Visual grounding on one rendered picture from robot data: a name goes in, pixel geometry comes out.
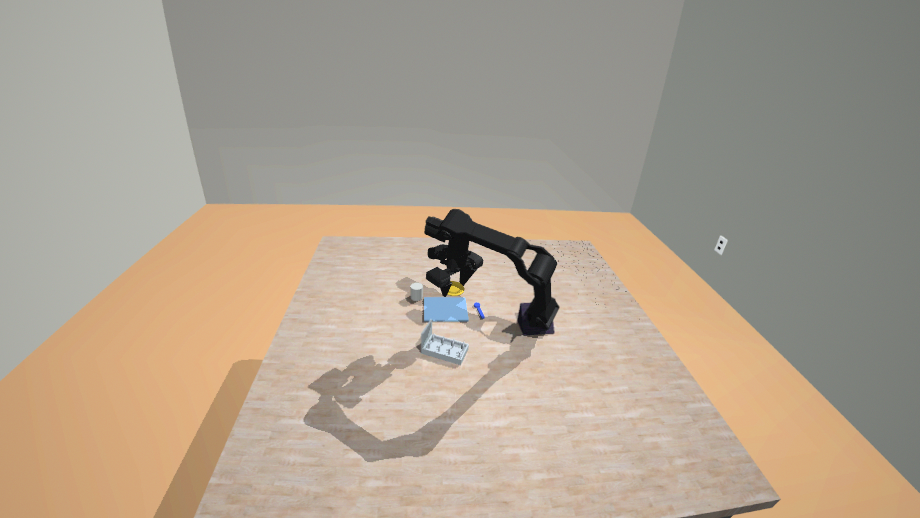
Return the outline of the yellow plate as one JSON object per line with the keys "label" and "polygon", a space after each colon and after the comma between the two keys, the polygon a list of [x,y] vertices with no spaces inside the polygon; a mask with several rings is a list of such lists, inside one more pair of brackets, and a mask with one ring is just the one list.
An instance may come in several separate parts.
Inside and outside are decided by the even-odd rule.
{"label": "yellow plate", "polygon": [[455,282],[455,281],[451,281],[451,282],[452,282],[452,285],[451,285],[450,290],[449,290],[449,292],[448,292],[447,295],[450,295],[450,296],[458,296],[458,295],[461,295],[462,293],[464,293],[464,290],[465,290],[465,289],[464,289],[464,286],[463,286],[461,283]]}

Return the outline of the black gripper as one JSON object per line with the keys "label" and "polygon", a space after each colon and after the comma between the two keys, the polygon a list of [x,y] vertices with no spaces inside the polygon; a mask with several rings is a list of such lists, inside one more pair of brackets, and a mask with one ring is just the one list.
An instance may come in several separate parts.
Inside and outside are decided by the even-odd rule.
{"label": "black gripper", "polygon": [[446,265],[447,269],[442,270],[436,267],[426,272],[426,280],[440,288],[442,295],[446,297],[452,285],[450,276],[460,272],[459,283],[464,286],[475,271],[483,266],[483,259],[478,254],[469,250],[465,252],[455,252],[447,247],[444,252],[447,253],[447,259],[444,261],[444,265]]}

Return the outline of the light blue mat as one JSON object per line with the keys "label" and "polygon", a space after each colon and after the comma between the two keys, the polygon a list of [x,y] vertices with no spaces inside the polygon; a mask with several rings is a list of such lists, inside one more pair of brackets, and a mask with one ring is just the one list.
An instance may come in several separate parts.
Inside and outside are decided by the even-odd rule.
{"label": "light blue mat", "polygon": [[424,297],[424,322],[469,322],[465,297]]}

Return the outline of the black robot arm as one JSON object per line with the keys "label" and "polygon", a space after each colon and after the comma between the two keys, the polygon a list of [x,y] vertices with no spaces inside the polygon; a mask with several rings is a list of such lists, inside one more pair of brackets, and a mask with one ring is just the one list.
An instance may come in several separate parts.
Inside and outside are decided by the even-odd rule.
{"label": "black robot arm", "polygon": [[[444,264],[447,258],[445,248],[449,247],[455,252],[465,252],[471,241],[504,254],[512,260],[519,276],[534,286],[534,298],[527,309],[529,327],[549,330],[560,308],[557,301],[551,297],[551,277],[556,269],[557,261],[549,252],[541,246],[531,245],[522,237],[515,238],[478,224],[460,209],[450,210],[444,220],[428,216],[425,222],[425,235],[442,242],[449,240],[448,245],[441,244],[428,248],[429,259],[437,259]],[[527,249],[537,253],[528,270],[522,259]]]}

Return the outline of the grey dish rack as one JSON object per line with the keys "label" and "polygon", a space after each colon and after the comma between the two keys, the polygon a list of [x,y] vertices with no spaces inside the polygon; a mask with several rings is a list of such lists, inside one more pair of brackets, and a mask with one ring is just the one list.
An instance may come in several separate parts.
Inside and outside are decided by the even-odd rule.
{"label": "grey dish rack", "polygon": [[432,320],[421,332],[421,354],[461,365],[469,344],[432,334]]}

